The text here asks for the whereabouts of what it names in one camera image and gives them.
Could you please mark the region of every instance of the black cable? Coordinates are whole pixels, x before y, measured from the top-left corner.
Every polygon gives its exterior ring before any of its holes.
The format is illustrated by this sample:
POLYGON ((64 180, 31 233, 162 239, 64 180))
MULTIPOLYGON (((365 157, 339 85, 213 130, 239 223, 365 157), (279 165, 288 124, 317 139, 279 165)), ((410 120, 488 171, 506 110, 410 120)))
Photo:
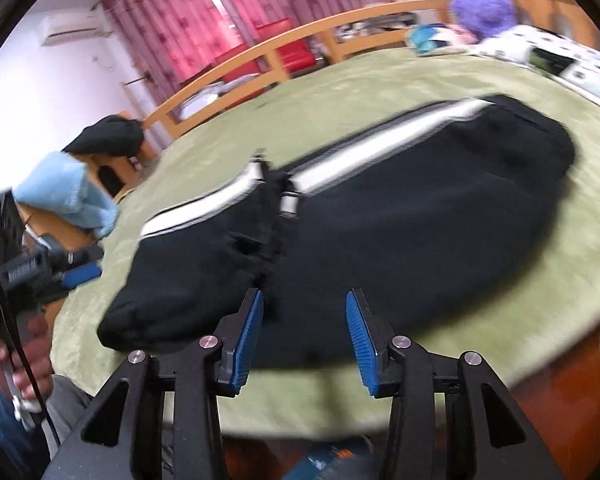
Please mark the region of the black cable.
POLYGON ((40 409, 42 410, 42 415, 46 418, 46 421, 49 424, 49 428, 51 429, 51 433, 54 436, 54 440, 56 441, 56 445, 60 447, 60 438, 58 437, 58 432, 56 431, 56 427, 51 420, 51 416, 46 408, 46 402, 42 394, 40 394, 40 389, 38 387, 38 382, 33 375, 33 371, 31 370, 31 366, 29 365, 29 361, 27 356, 24 353, 24 349, 22 347, 22 341, 20 340, 20 333, 18 332, 18 324, 13 317, 13 312, 9 306, 9 301, 7 300, 7 295, 2 288, 2 282, 0 281, 0 312, 2 313, 2 320, 4 321, 4 325, 9 333, 9 337, 15 346, 18 357, 22 361, 22 366, 27 373, 27 377, 29 381, 31 381, 31 386, 33 386, 33 391, 36 394, 36 399, 40 403, 40 409))

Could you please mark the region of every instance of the folded black garment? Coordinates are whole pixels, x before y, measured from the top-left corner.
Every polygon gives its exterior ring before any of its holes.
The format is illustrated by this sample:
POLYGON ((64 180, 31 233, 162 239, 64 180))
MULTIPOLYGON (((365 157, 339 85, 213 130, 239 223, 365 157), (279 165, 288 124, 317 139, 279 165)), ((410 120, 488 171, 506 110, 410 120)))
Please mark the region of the folded black garment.
POLYGON ((140 121, 110 115, 87 126, 63 151, 76 155, 136 156, 143 140, 140 121))
POLYGON ((253 160, 144 225, 98 336, 120 351, 170 352, 211 332, 238 309, 253 256, 277 233, 254 365, 350 359, 350 288, 406 334, 453 312, 520 269, 573 161, 559 123, 501 95, 401 114, 277 171, 253 160), (297 218, 279 230, 289 187, 297 218))

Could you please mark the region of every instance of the light blue towel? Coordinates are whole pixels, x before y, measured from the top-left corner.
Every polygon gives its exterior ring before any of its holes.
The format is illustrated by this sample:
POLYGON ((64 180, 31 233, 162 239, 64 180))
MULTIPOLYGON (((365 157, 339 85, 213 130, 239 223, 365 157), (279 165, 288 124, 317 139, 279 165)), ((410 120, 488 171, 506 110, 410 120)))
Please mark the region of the light blue towel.
POLYGON ((87 176, 87 165, 63 152, 51 152, 14 191, 18 202, 56 213, 96 238, 113 231, 118 206, 87 176))

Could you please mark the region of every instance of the silver bolt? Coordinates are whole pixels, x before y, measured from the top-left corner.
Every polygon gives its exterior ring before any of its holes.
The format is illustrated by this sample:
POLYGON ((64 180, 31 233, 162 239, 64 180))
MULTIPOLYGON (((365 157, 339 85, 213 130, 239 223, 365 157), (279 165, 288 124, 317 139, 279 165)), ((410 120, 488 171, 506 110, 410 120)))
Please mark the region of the silver bolt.
POLYGON ((213 348, 218 344, 218 338, 214 335, 205 335, 200 338, 200 346, 202 348, 213 348))
POLYGON ((134 350, 133 352, 131 352, 131 354, 129 354, 129 357, 127 357, 127 359, 131 364, 137 365, 138 363, 144 361, 145 357, 146 354, 142 350, 134 350))
POLYGON ((396 348, 409 348, 411 346, 411 339, 405 335, 397 335, 391 339, 391 343, 393 343, 396 348))
POLYGON ((477 366, 482 362, 482 356, 478 352, 467 352, 464 354, 464 360, 471 366, 477 366))

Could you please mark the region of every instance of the fluffy purple pillow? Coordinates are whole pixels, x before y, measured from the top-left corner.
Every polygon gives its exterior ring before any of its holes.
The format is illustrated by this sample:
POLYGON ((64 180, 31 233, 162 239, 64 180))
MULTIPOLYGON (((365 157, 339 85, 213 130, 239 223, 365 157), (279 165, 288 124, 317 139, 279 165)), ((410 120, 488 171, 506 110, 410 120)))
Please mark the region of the fluffy purple pillow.
POLYGON ((479 40, 516 25, 516 8, 511 0, 453 0, 451 10, 458 24, 468 28, 479 40))

